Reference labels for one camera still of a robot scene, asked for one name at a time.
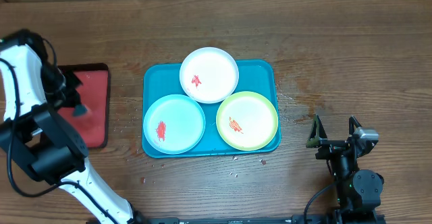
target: red mat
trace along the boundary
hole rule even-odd
[[[82,82],[76,90],[88,112],[73,117],[73,108],[61,108],[58,113],[78,131],[87,147],[104,147],[109,73],[103,70],[74,73]]]

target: white plastic plate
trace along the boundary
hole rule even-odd
[[[189,54],[180,68],[184,92],[200,103],[218,103],[236,89],[238,67],[225,51],[205,47]]]

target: wooden table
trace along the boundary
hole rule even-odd
[[[331,182],[325,161],[304,147],[311,115],[318,113],[331,139],[347,137],[351,115],[375,127],[380,142],[358,161],[385,178],[378,212],[389,223],[430,222],[432,0],[2,3],[0,17],[0,34],[23,27],[42,34],[61,65],[110,67],[109,142],[92,150],[90,159],[148,217],[302,213],[308,199]],[[283,136],[274,152],[237,160],[151,159],[142,152],[144,73],[205,46],[273,66]],[[0,223],[83,223],[92,217],[61,190],[19,197],[1,165]],[[25,190],[46,187],[14,171]],[[314,202],[310,213],[336,205],[333,195]]]

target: teal plastic tray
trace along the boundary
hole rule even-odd
[[[276,108],[277,115],[279,116],[275,77],[271,65],[261,59],[238,60],[237,65],[239,80],[234,93],[251,91],[265,96]],[[186,95],[180,85],[180,66],[180,63],[154,65],[147,70],[144,75],[144,92],[142,100],[143,119],[149,107],[157,99],[170,94]],[[201,157],[271,152],[279,146],[281,142],[280,121],[275,137],[270,143],[268,143],[268,145],[259,150],[241,151],[226,144],[222,140],[222,137],[219,135],[216,128],[216,113],[220,104],[221,102],[214,104],[199,104],[205,114],[206,126],[201,141],[193,149],[178,155],[168,155],[159,152],[147,142],[144,136],[144,131],[142,131],[142,148],[144,149],[144,152],[153,158]]]

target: black cable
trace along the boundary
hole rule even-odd
[[[356,139],[354,139],[354,140],[352,141],[351,146],[352,146],[352,151],[353,151],[353,153],[354,153],[354,157],[353,157],[354,160],[353,160],[353,163],[352,163],[352,171],[354,172],[354,171],[356,171],[356,164],[357,164]]]
[[[48,41],[46,38],[42,38],[50,47],[51,51],[53,52],[53,65],[57,67],[57,56],[55,54],[54,46]]]
[[[81,192],[84,193],[85,196],[87,196],[87,198],[102,212],[102,214],[105,215],[105,217],[108,217],[108,219],[110,219],[114,224],[118,224],[118,222],[114,219],[114,217],[112,217],[106,210],[104,210],[102,206],[100,206],[99,203],[96,202],[96,200],[80,184],[77,184],[72,181],[64,181],[58,184],[58,187],[66,184],[72,185],[75,188],[81,190]]]
[[[309,206],[312,204],[312,202],[318,198],[318,196],[320,196],[322,193],[328,191],[330,188],[332,188],[333,186],[335,186],[336,184],[338,184],[339,181],[335,181],[332,184],[328,185],[327,187],[323,188],[321,191],[319,191],[318,193],[316,193],[314,196],[312,196],[312,198],[309,200],[308,204],[306,205],[306,207],[304,208],[304,212],[303,212],[303,221],[304,224],[308,223],[308,219],[306,217],[306,214],[308,212]]]
[[[327,159],[325,162],[327,163],[327,168],[329,169],[330,175],[333,176],[333,174],[331,173],[331,167],[330,167],[330,164],[329,164],[329,159]]]
[[[14,143],[14,139],[15,139],[15,131],[16,131],[16,123],[18,120],[18,117],[20,116],[20,111],[21,111],[21,101],[20,101],[20,90],[18,88],[18,79],[16,77],[16,73],[14,71],[14,67],[7,62],[6,60],[0,58],[0,61],[3,62],[7,68],[9,69],[9,71],[12,74],[12,79],[13,79],[13,86],[15,87],[15,117],[13,118],[12,121],[12,129],[11,129],[11,142],[9,144],[9,148],[7,149],[7,156],[6,156],[6,165],[7,165],[7,177],[9,178],[9,182],[12,186],[12,188],[21,196],[23,197],[29,197],[29,198],[36,198],[39,196],[42,196],[44,194],[47,194],[55,189],[57,189],[60,186],[69,184],[74,186],[75,188],[78,188],[82,191],[82,193],[87,196],[87,198],[106,216],[108,217],[108,219],[110,219],[114,224],[117,224],[117,221],[106,211],[102,208],[102,206],[99,205],[98,202],[96,202],[96,200],[80,185],[77,184],[75,182],[72,181],[65,181],[65,182],[60,182],[58,184],[55,184],[53,186],[51,186],[50,188],[47,188],[46,190],[36,193],[36,194],[28,194],[25,193],[24,191],[22,191],[18,185],[16,184],[14,178],[14,175],[12,174],[12,146]]]

